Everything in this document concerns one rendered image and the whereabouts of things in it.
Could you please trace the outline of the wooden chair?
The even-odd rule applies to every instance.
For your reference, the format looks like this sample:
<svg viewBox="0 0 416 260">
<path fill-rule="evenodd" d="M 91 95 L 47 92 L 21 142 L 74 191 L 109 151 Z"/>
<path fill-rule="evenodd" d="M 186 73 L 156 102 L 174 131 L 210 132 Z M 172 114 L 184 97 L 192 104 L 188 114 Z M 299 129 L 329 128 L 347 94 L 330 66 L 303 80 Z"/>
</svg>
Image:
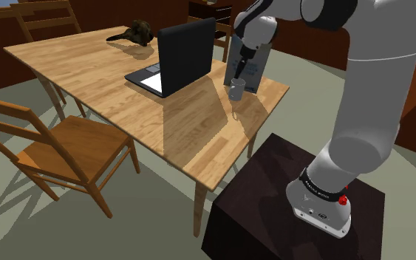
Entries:
<svg viewBox="0 0 416 260">
<path fill-rule="evenodd" d="M 140 172 L 132 137 L 114 126 L 76 116 L 48 129 L 31 109 L 4 101 L 0 101 L 0 114 L 26 120 L 35 127 L 31 131 L 0 122 L 1 132 L 32 141 L 18 154 L 0 142 L 0 152 L 13 165 L 53 200 L 59 197 L 48 186 L 50 182 L 90 195 L 112 218 L 100 191 L 126 156 Z"/>
<path fill-rule="evenodd" d="M 10 4 L 11 10 L 14 12 L 17 22 L 27 39 L 28 42 L 34 42 L 31 35 L 32 30 L 45 29 L 50 27 L 58 27 L 64 25 L 72 25 L 75 28 L 75 33 L 82 33 L 78 20 L 72 10 L 69 0 L 57 0 L 57 1 L 37 1 L 37 2 L 21 2 Z M 24 17 L 34 16 L 36 13 L 49 12 L 54 10 L 66 10 L 67 15 L 52 18 L 31 18 L 28 21 L 24 20 Z M 61 88 L 52 81 L 45 78 L 42 74 L 32 69 L 33 73 L 44 87 L 48 96 L 50 97 L 55 110 L 61 120 L 65 119 L 65 114 L 61 108 L 60 100 L 66 103 L 65 97 L 61 91 Z"/>
<path fill-rule="evenodd" d="M 214 36 L 214 45 L 223 48 L 222 61 L 227 62 L 228 50 L 231 39 L 231 26 L 222 23 L 216 23 L 216 32 Z"/>
</svg>

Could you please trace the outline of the white mug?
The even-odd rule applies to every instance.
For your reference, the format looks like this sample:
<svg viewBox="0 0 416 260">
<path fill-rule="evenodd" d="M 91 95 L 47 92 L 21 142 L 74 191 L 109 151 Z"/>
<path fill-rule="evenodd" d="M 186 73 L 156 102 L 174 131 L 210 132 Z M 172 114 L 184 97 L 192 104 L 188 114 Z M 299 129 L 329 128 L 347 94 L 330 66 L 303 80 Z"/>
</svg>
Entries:
<svg viewBox="0 0 416 260">
<path fill-rule="evenodd" d="M 232 78 L 228 97 L 232 101 L 240 101 L 245 89 L 245 81 L 241 78 Z"/>
</svg>

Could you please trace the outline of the dark brown bird skull figure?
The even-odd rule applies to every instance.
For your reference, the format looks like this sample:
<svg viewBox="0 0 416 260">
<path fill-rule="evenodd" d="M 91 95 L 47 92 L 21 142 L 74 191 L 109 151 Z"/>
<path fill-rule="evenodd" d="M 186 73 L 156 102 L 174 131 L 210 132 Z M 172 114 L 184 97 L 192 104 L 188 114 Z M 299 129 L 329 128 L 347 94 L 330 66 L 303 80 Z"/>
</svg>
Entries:
<svg viewBox="0 0 416 260">
<path fill-rule="evenodd" d="M 151 31 L 150 24 L 146 21 L 136 19 L 132 22 L 130 28 L 126 29 L 125 32 L 117 35 L 110 36 L 106 41 L 116 40 L 129 40 L 132 43 L 139 44 L 142 47 L 146 47 L 150 41 L 154 38 L 154 34 Z"/>
</svg>

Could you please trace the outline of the grey blue book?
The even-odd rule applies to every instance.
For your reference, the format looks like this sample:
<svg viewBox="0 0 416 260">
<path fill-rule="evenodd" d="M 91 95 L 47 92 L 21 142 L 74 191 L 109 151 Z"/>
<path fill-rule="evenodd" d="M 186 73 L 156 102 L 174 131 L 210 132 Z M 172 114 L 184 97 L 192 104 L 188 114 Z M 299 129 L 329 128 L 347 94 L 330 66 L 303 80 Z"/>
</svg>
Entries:
<svg viewBox="0 0 416 260">
<path fill-rule="evenodd" d="M 231 44 L 228 53 L 227 67 L 225 71 L 224 84 L 226 86 L 231 85 L 231 79 L 237 70 L 238 63 L 241 60 L 240 50 L 242 47 L 242 41 L 235 34 L 231 37 Z M 265 70 L 265 66 L 270 54 L 272 44 L 263 44 L 256 51 L 253 59 L 249 59 L 245 68 L 242 70 L 241 79 L 245 81 L 245 91 L 256 93 L 260 81 Z"/>
</svg>

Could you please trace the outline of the black laptop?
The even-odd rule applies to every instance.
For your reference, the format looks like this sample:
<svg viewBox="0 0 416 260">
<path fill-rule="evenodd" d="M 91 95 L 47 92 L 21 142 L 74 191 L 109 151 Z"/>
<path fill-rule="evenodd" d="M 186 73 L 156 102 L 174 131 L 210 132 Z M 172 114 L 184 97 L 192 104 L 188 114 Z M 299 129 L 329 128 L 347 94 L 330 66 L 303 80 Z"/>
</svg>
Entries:
<svg viewBox="0 0 416 260">
<path fill-rule="evenodd" d="M 159 30 L 159 62 L 125 79 L 160 98 L 174 94 L 211 71 L 215 32 L 215 18 Z"/>
</svg>

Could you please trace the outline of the wooden table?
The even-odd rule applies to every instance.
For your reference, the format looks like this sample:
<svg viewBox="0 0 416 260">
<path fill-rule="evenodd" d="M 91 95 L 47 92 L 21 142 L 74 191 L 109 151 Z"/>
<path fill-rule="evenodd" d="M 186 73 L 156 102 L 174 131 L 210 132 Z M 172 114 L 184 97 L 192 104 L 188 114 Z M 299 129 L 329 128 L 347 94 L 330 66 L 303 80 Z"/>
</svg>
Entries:
<svg viewBox="0 0 416 260">
<path fill-rule="evenodd" d="M 231 101 L 226 65 L 215 60 L 206 76 L 160 98 L 125 79 L 157 63 L 157 42 L 106 43 L 119 32 L 113 27 L 10 46 L 7 52 L 195 181 L 193 232 L 199 233 L 206 194 L 242 152 L 252 152 L 258 130 L 288 88 L 263 78 L 257 93 Z"/>
</svg>

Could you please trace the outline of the dark wooden cabinet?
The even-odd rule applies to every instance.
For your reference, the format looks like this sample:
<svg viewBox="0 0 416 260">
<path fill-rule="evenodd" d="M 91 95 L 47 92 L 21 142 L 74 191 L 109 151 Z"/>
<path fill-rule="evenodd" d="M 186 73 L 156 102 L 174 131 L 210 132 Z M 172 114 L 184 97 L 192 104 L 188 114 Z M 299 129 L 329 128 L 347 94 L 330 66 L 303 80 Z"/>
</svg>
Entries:
<svg viewBox="0 0 416 260">
<path fill-rule="evenodd" d="M 214 17 L 220 24 L 230 24 L 232 5 L 216 6 L 215 4 L 207 5 L 200 4 L 195 1 L 188 3 L 188 19 L 189 22 L 192 18 L 205 19 Z"/>
</svg>

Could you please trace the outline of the dark robot stand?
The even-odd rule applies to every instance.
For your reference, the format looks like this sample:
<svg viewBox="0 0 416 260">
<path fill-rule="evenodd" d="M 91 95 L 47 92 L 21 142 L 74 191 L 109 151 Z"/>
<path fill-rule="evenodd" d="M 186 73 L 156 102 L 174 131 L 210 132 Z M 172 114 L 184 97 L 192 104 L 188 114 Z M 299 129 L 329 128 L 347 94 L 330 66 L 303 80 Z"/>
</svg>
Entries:
<svg viewBox="0 0 416 260">
<path fill-rule="evenodd" d="M 285 188 L 313 158 L 271 134 L 213 202 L 202 242 L 211 260 L 381 260 L 385 195 L 359 179 L 344 238 L 294 215 Z"/>
</svg>

